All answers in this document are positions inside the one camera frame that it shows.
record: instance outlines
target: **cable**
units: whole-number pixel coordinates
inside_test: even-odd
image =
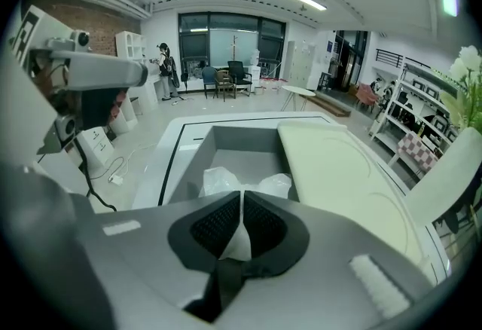
[[[111,206],[110,204],[107,204],[93,189],[93,186],[92,186],[92,182],[90,181],[90,177],[89,177],[89,170],[87,168],[87,156],[85,155],[85,152],[84,150],[82,149],[81,147],[81,144],[79,143],[79,141],[77,141],[77,139],[74,139],[74,144],[75,146],[77,147],[77,150],[78,150],[78,153],[80,154],[81,158],[82,158],[82,161],[84,162],[84,176],[85,176],[85,179],[87,180],[87,185],[89,186],[89,189],[90,189],[90,193],[92,195],[94,195],[95,197],[97,197],[97,199],[100,201],[100,203],[103,205],[103,206],[106,206],[107,208],[110,208],[112,209],[114,212],[117,212],[116,208],[114,206]]]
[[[126,172],[125,172],[123,175],[118,175],[118,176],[123,178],[123,177],[129,172],[129,160],[130,160],[130,158],[132,157],[132,155],[133,155],[135,152],[141,151],[142,149],[147,149],[147,148],[153,147],[153,146],[155,146],[155,145],[157,145],[157,143],[156,143],[156,144],[150,144],[150,145],[148,145],[148,146],[143,146],[143,147],[140,147],[140,148],[136,148],[136,149],[134,149],[132,152],[130,152],[130,155],[129,155],[129,157],[127,158],[127,161],[126,161],[126,168],[127,168],[127,170],[126,170]]]
[[[49,80],[49,78],[52,76],[52,74],[58,69],[58,68],[64,68],[66,67],[65,65],[58,65],[58,66],[55,66],[51,71],[50,73],[48,73],[48,76],[45,77],[45,79],[42,81],[42,82],[38,82],[37,85],[43,85],[45,84],[45,82],[47,82]]]
[[[119,167],[117,167],[115,170],[112,171],[111,175],[113,175],[115,171],[119,170],[119,168],[121,168],[124,165],[124,157],[123,156],[120,156],[120,157],[116,158],[114,161],[112,161],[111,165],[108,166],[108,168],[105,170],[105,172],[102,175],[97,176],[97,177],[91,177],[90,180],[97,180],[97,179],[100,179],[101,177],[103,177],[112,168],[114,163],[117,160],[119,160],[120,158],[122,159],[122,163],[120,163]]]

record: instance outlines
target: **wooden chair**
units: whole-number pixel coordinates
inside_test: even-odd
[[[233,96],[236,98],[236,86],[230,79],[229,72],[227,70],[219,70],[215,75],[216,82],[216,95],[219,98],[219,89],[223,90],[223,100],[226,102],[226,89],[233,89]]]

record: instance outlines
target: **white plastic bag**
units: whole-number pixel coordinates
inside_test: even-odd
[[[200,196],[210,196],[226,191],[241,191],[241,204],[239,211],[239,226],[224,249],[220,259],[232,258],[238,261],[251,260],[251,241],[248,231],[243,224],[244,191],[258,191],[277,197],[288,197],[291,179],[279,173],[262,180],[258,185],[241,184],[236,175],[224,167],[211,168],[204,171],[203,190]]]

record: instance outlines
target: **backpack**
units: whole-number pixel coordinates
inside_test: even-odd
[[[178,69],[175,67],[174,58],[169,58],[171,71],[172,71],[172,83],[176,89],[179,88],[179,77],[178,77]]]
[[[160,75],[163,77],[168,77],[172,74],[172,63],[173,59],[172,57],[168,58],[166,54],[163,53],[165,56],[164,62],[162,65],[159,65],[159,70],[160,70]]]

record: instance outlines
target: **green leaf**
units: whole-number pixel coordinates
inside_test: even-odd
[[[450,113],[450,120],[453,125],[459,126],[464,115],[463,93],[458,92],[457,98],[451,96],[447,92],[440,93],[442,103],[447,107]]]

